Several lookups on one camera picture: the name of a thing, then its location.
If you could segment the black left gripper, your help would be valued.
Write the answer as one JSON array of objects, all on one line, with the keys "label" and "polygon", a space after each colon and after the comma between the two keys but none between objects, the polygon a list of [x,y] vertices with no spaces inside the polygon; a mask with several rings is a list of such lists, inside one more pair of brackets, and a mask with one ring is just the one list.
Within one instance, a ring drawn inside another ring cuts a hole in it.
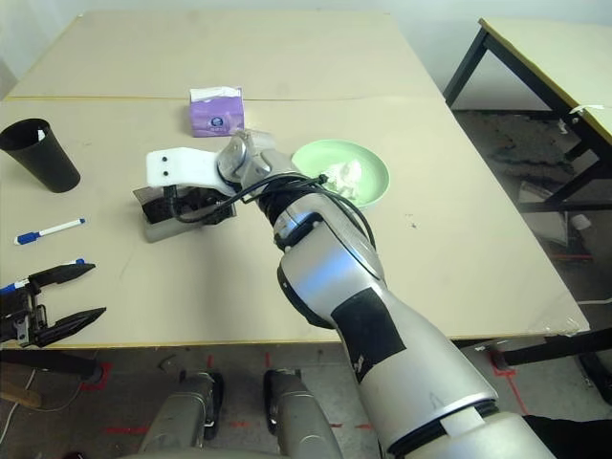
[{"label": "black left gripper", "polygon": [[16,341],[19,346],[46,347],[70,337],[95,322],[106,312],[104,307],[82,311],[47,326],[44,305],[37,303],[38,288],[76,279],[96,267],[93,263],[69,263],[31,274],[31,285],[1,290],[1,342]]}]

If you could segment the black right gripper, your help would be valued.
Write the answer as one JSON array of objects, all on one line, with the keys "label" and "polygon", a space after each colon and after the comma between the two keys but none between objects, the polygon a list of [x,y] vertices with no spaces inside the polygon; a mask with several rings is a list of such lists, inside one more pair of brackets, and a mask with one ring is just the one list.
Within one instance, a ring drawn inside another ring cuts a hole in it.
[{"label": "black right gripper", "polygon": [[236,216],[235,205],[223,207],[228,196],[211,188],[194,187],[188,193],[188,217],[199,218],[203,225],[218,225]]}]

